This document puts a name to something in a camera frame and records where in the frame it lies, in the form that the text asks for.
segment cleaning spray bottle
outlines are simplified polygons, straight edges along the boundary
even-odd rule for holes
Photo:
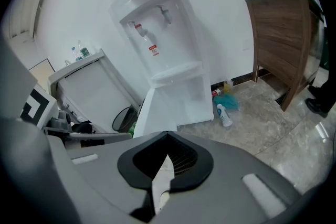
[[[229,127],[232,125],[232,120],[230,119],[229,115],[226,112],[226,109],[224,106],[222,106],[221,104],[217,105],[217,112],[218,115],[220,117],[220,119],[222,120],[222,124],[224,127]]]

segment black shoe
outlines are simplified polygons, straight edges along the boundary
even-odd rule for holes
[[[305,100],[307,107],[309,110],[315,114],[319,114],[322,117],[326,118],[328,116],[327,112],[323,112],[321,110],[321,103],[318,100],[307,98]]]
[[[321,94],[321,88],[318,87],[314,87],[312,85],[309,85],[308,87],[308,91],[310,91],[310,93],[315,97],[315,98],[319,98],[320,94]]]

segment blue brush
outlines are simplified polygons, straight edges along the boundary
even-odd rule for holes
[[[220,96],[215,96],[214,102],[216,103],[216,105],[221,104],[226,109],[238,109],[239,107],[237,99],[229,93],[225,93],[224,95]]]

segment marble floor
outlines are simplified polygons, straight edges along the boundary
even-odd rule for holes
[[[314,86],[328,72],[319,69]],[[271,74],[234,87],[239,110],[228,110],[233,125],[223,127],[214,106],[213,121],[180,126],[179,131],[240,147],[277,170],[301,192],[322,182],[332,164],[336,105],[326,119],[308,110],[304,100],[313,97],[304,89],[286,112],[275,99],[286,86]]]

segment white water dispenser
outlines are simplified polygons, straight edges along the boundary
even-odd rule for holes
[[[151,86],[134,137],[213,120],[206,46],[188,0],[115,0],[111,17]]]

